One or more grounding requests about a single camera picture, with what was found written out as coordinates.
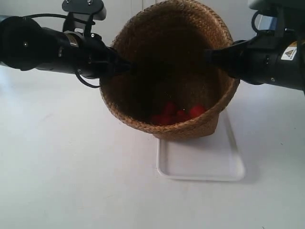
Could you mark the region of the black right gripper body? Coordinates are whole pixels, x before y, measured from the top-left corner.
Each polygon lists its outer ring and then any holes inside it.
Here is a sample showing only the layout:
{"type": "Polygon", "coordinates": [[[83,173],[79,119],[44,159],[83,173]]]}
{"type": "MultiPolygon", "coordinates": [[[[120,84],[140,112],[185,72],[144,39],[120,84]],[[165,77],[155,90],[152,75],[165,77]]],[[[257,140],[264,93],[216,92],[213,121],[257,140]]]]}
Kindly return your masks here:
{"type": "Polygon", "coordinates": [[[294,35],[257,35],[227,50],[229,72],[247,83],[298,85],[297,43],[294,35]]]}

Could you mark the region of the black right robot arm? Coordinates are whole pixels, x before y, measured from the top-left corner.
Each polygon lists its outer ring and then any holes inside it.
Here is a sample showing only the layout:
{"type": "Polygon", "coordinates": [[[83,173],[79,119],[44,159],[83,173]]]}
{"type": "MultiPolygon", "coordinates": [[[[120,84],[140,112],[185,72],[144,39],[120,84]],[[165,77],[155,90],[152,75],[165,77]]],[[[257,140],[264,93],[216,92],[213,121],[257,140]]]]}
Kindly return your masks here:
{"type": "Polygon", "coordinates": [[[204,60],[230,77],[253,85],[305,89],[305,42],[292,34],[257,35],[219,50],[205,50],[204,60]]]}

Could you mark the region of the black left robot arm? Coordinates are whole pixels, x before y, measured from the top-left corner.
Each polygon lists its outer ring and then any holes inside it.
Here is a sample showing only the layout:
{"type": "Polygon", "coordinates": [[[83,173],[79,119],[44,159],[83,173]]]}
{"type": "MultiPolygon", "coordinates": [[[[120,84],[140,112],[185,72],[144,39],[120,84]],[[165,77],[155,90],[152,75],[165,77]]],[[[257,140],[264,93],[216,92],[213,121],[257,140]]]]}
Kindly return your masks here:
{"type": "Polygon", "coordinates": [[[101,36],[41,27],[19,16],[0,18],[0,63],[13,69],[37,69],[107,81],[136,66],[108,47],[101,36]]]}

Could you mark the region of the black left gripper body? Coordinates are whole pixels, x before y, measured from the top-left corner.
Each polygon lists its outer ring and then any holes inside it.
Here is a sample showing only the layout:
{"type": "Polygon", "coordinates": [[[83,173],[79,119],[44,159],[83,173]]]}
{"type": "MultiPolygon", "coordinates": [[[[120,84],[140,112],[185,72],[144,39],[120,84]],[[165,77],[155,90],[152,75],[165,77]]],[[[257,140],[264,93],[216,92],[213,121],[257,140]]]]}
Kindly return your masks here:
{"type": "Polygon", "coordinates": [[[79,73],[87,79],[110,78],[119,74],[119,55],[95,33],[59,32],[57,72],[79,73]]]}

